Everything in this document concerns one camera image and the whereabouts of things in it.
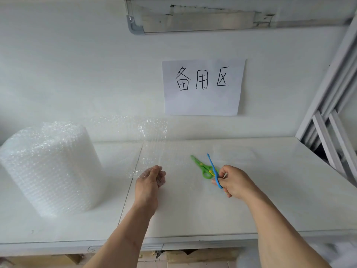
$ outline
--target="left hand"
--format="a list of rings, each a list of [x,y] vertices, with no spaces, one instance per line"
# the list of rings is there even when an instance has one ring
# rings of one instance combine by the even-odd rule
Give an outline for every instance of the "left hand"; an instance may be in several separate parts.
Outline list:
[[[158,207],[157,192],[165,183],[165,175],[163,167],[156,165],[146,169],[136,180],[134,205],[144,208],[150,216]]]

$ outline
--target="bubble wrap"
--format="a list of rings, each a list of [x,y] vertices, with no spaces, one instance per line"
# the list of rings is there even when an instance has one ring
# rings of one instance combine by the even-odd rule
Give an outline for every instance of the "bubble wrap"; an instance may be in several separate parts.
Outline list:
[[[0,148],[0,162],[44,217],[87,211],[107,187],[86,128],[74,123],[20,130]]]

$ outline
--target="white paper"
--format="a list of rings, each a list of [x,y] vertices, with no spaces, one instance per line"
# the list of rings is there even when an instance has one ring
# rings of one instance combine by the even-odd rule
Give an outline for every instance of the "white paper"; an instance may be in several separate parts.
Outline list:
[[[238,114],[245,59],[163,61],[165,113]]]

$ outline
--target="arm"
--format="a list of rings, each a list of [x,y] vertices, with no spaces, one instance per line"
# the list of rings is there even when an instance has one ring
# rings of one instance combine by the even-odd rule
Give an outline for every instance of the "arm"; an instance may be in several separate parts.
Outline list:
[[[136,268],[149,221],[158,206],[158,188],[165,183],[166,172],[162,169],[156,165],[136,180],[133,206],[84,268]]]
[[[225,165],[218,181],[228,197],[243,200],[252,213],[263,268],[331,268],[242,170]]]

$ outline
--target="green scissors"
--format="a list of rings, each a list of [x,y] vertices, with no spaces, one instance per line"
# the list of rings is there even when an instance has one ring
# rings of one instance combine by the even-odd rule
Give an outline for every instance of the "green scissors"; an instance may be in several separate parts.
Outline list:
[[[212,166],[205,165],[203,162],[201,162],[199,159],[197,159],[193,155],[191,155],[191,159],[196,163],[196,165],[198,165],[201,168],[202,176],[205,179],[212,179],[215,176]]]

